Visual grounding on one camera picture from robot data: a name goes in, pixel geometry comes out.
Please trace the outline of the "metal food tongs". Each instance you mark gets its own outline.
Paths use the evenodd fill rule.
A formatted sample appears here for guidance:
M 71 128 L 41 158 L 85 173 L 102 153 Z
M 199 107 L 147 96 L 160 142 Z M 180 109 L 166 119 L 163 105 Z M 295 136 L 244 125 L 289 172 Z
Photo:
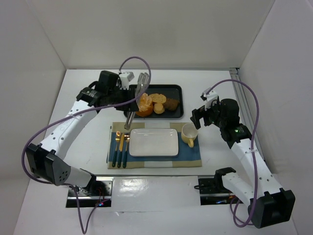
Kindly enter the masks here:
M 143 92 L 148 88 L 148 82 L 149 82 L 149 74 L 148 73 L 140 73 L 138 80 L 137 80 L 137 86 L 136 89 L 139 92 L 138 96 L 136 97 L 136 103 L 139 105 L 139 100 Z M 132 121 L 135 117 L 135 112 L 128 112 L 127 120 L 124 125 L 125 130 L 130 130 Z

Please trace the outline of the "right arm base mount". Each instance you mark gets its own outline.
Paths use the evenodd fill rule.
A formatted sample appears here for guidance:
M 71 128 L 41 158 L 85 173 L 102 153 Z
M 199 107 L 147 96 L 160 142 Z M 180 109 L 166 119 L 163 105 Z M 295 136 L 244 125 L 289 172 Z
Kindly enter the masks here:
M 198 184 L 194 186 L 199 191 L 201 205 L 226 205 L 231 200 L 237 202 L 235 195 L 227 189 L 218 189 L 214 178 L 198 178 Z

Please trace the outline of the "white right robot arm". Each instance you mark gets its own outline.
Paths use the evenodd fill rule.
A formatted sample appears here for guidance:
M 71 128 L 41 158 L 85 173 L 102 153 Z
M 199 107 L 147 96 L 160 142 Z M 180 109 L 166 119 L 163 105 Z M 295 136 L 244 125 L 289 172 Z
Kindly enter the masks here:
M 287 222 L 291 218 L 295 195 L 284 190 L 274 178 L 265 161 L 254 148 L 249 129 L 240 122 L 239 106 L 234 99 L 206 99 L 206 104 L 192 111 L 191 120 L 200 129 L 204 125 L 219 128 L 222 139 L 237 156 L 251 184 L 246 183 L 232 167 L 216 170 L 214 186 L 228 190 L 246 205 L 250 221 L 256 228 Z

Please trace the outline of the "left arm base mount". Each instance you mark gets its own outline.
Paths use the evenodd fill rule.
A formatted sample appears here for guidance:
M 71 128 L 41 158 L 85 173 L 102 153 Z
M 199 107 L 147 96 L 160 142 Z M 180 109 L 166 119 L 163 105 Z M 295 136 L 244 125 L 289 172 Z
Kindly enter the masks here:
M 67 194 L 66 208 L 77 208 L 76 195 L 78 196 L 81 208 L 93 208 L 97 203 L 99 207 L 108 208 L 112 205 L 112 188 L 113 177 L 97 176 L 97 181 L 102 183 L 101 187 L 96 188 L 93 192 L 75 186 L 69 188 Z

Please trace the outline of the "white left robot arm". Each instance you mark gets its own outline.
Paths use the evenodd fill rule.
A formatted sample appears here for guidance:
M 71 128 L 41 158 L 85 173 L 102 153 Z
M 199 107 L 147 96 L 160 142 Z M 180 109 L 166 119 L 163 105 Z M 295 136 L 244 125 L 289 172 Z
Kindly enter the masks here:
M 69 166 L 65 156 L 84 127 L 99 113 L 99 107 L 118 104 L 117 110 L 135 110 L 135 103 L 127 103 L 135 97 L 129 87 L 134 79 L 132 72 L 118 74 L 103 70 L 99 79 L 83 88 L 76 97 L 67 120 L 61 122 L 48 137 L 39 144 L 29 144 L 26 156 L 31 172 L 56 186 L 73 185 L 88 194 L 107 195 L 107 186 L 86 170 Z

